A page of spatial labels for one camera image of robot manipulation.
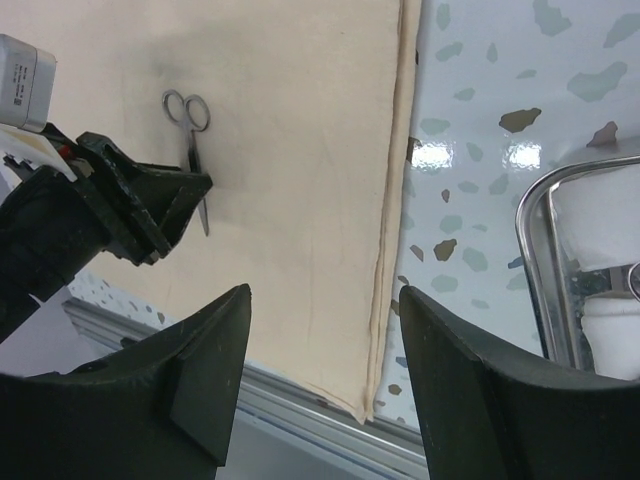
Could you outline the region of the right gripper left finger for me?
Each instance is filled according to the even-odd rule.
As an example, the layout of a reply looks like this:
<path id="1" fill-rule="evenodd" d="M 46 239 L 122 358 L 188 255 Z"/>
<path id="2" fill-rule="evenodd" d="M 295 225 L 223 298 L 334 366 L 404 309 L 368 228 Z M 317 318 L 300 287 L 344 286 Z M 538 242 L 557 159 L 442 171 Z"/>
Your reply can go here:
<path id="1" fill-rule="evenodd" d="M 67 374 L 1 378 L 5 479 L 212 479 L 226 463 L 251 323 L 238 285 Z"/>

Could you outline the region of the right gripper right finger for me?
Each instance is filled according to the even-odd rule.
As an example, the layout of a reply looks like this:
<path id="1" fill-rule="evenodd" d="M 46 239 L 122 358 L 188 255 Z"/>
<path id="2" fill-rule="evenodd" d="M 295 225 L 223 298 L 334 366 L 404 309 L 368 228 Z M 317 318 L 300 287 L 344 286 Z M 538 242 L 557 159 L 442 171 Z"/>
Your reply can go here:
<path id="1" fill-rule="evenodd" d="M 414 286 L 399 313 L 430 478 L 638 478 L 638 382 L 534 355 Z"/>

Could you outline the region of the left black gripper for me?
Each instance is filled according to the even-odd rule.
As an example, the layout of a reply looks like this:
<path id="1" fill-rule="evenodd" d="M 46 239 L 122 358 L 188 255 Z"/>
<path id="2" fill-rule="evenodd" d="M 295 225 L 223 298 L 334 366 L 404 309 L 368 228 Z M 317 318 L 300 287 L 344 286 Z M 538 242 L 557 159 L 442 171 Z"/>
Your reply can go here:
<path id="1" fill-rule="evenodd" d="M 101 134 L 71 140 L 51 130 L 49 141 L 88 191 L 92 210 L 112 237 L 106 250 L 135 265 L 166 257 L 213 185 L 204 173 L 138 163 Z"/>

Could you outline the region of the steel surgical scissors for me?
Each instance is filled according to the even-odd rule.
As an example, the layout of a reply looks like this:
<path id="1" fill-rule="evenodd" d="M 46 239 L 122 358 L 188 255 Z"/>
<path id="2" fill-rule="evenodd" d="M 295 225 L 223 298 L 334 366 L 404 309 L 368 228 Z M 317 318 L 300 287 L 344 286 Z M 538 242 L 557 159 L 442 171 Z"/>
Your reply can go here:
<path id="1" fill-rule="evenodd" d="M 211 113 L 205 100 L 197 95 L 191 94 L 186 97 L 175 89 L 166 90 L 162 94 L 162 109 L 166 118 L 178 126 L 185 137 L 187 148 L 187 161 L 192 173 L 202 174 L 203 169 L 196 143 L 196 134 L 202 133 L 209 128 Z M 191 106 L 196 105 L 203 113 L 203 121 L 198 123 L 191 113 Z"/>

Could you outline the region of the beige cloth drape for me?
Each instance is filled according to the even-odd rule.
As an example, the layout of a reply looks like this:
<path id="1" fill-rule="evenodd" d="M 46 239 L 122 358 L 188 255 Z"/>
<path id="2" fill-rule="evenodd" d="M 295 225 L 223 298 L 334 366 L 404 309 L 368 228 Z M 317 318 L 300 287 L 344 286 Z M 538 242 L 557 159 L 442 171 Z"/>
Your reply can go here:
<path id="1" fill-rule="evenodd" d="M 164 91 L 198 94 L 213 186 L 151 267 L 92 271 L 181 318 L 253 292 L 248 356 L 373 415 L 401 223 L 417 1 L 5 1 L 4 34 L 56 57 L 49 118 L 140 162 L 182 161 Z"/>

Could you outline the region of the stainless steel tray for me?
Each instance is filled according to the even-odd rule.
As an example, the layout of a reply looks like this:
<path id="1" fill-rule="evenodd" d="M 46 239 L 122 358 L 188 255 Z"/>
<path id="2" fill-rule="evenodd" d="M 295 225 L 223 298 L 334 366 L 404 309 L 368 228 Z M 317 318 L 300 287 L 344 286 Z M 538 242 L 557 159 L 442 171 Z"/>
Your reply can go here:
<path id="1" fill-rule="evenodd" d="M 639 377 L 639 159 L 557 168 L 523 195 L 516 233 L 543 354 Z"/>

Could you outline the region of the white gauze pad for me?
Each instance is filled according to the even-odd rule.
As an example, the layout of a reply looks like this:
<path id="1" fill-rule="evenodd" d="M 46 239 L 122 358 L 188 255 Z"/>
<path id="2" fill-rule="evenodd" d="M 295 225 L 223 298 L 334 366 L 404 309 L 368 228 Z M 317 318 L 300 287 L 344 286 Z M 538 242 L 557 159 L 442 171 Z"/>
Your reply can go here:
<path id="1" fill-rule="evenodd" d="M 639 302 L 635 298 L 587 298 L 581 326 L 598 375 L 639 379 Z"/>
<path id="2" fill-rule="evenodd" d="M 563 182 L 552 194 L 564 247 L 583 271 L 639 261 L 639 167 Z"/>

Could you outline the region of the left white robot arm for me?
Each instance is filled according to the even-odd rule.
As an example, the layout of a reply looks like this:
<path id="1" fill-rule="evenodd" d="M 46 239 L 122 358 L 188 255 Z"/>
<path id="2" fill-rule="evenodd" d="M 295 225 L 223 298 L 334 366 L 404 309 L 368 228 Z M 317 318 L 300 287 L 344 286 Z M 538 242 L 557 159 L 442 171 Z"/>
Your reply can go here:
<path id="1" fill-rule="evenodd" d="M 138 163 L 104 135 L 71 140 L 49 124 L 44 137 L 76 177 L 3 159 L 21 180 L 1 204 L 3 338 L 102 252 L 135 266 L 165 258 L 212 187 L 204 173 Z"/>

